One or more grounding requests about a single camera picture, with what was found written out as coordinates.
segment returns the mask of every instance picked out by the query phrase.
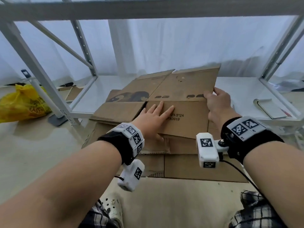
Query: black cable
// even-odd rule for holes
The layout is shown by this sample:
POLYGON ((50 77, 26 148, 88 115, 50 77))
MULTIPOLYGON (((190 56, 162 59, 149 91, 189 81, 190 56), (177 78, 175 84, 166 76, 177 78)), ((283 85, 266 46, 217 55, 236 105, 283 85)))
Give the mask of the black cable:
POLYGON ((239 169, 237 168, 235 165, 233 165, 232 163, 226 161, 226 160, 220 160, 220 162, 226 162, 228 163, 229 165, 233 166, 238 172, 240 172, 254 187, 255 189, 260 193, 260 195, 266 199, 266 197, 262 194, 262 192, 259 190, 259 188, 239 169))
POLYGON ((116 178, 119 178, 120 180, 124 180, 122 177, 120 177, 120 176, 114 176, 114 177, 116 177, 116 178))

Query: shoe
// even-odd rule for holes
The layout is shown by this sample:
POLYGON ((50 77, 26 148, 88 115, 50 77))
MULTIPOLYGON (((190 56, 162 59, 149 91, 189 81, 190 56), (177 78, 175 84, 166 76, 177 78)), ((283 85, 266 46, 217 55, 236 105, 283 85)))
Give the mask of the shoe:
POLYGON ((111 193, 106 197, 103 197, 103 200, 100 198, 101 204, 105 208, 106 212, 109 214, 111 220, 115 221, 120 225, 120 228, 123 228, 123 210, 121 205, 121 199, 119 194, 111 193))

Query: black and white square marker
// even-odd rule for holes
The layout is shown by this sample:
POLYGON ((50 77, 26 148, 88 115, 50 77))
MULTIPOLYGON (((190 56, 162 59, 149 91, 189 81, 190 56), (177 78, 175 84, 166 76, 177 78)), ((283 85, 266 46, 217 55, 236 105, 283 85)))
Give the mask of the black and white square marker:
POLYGON ((128 131, 130 134, 134 134, 136 132, 136 130, 132 127, 132 126, 129 126, 126 131, 128 131))
POLYGON ((137 167, 134 176, 139 180, 142 173, 143 172, 141 171, 141 169, 137 167))
POLYGON ((137 153, 139 153, 139 152, 141 151, 141 149, 143 148, 142 145, 143 145, 143 144, 141 143, 141 144, 139 144, 139 145, 137 146, 137 148, 136 148, 136 149, 137 149, 137 153))
POLYGON ((235 127, 232 128, 232 130, 238 135, 242 135, 243 133, 245 133, 247 131, 247 129, 242 126, 241 124, 236 125, 235 127))
POLYGON ((211 138, 203 138, 201 139, 202 147, 213 147, 211 138))
POLYGON ((249 129, 252 129, 260 124, 256 123, 254 120, 252 119, 248 119, 244 122, 242 122, 245 126, 247 126, 249 129))
POLYGON ((141 142, 141 138, 138 133, 133 136, 133 139, 136 145, 141 142))
POLYGON ((125 128, 126 126, 128 126, 128 125, 126 125, 126 124, 120 124, 120 125, 117 126, 117 128, 125 128))
POLYGON ((215 162, 204 162, 203 168, 215 168, 215 162))

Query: beige floor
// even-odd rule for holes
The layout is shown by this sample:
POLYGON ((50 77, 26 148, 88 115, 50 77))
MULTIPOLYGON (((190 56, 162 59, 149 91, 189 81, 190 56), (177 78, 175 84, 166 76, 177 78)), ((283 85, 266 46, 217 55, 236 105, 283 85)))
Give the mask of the beige floor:
MULTIPOLYGON (((11 88, 0 91, 0 95, 11 88)), ((94 123, 65 123, 59 128, 47 117, 0 124, 0 202, 79 150, 94 123)), ((113 179, 106 190, 123 199, 125 227, 223 227, 242 208, 240 192, 250 184, 143 178, 135 192, 122 191, 113 179)))

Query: metal shelf frame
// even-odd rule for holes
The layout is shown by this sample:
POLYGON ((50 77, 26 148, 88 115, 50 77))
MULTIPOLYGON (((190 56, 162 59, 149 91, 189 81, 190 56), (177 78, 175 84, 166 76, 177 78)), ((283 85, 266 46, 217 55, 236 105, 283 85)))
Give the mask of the metal shelf frame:
POLYGON ((260 81, 293 113, 298 122, 295 126, 295 120, 291 120, 291 123, 288 123, 288 120, 276 120, 275 124, 291 126, 291 130, 297 130, 304 125, 304 114, 301 115, 292 104, 268 84, 268 80, 304 34, 304 0, 106 0, 85 2, 62 0, 63 2, 54 3, 0 1, 4 3, 0 4, 0 31, 72 125, 79 124, 78 118, 89 118, 92 115, 91 113, 74 113, 72 110, 97 79, 96 67, 79 20, 296 15, 270 56, 260 81), (85 59, 38 22, 51 20, 71 21, 85 59), (88 66, 92 79, 70 105, 60 96, 25 43, 14 21, 30 22, 88 66))

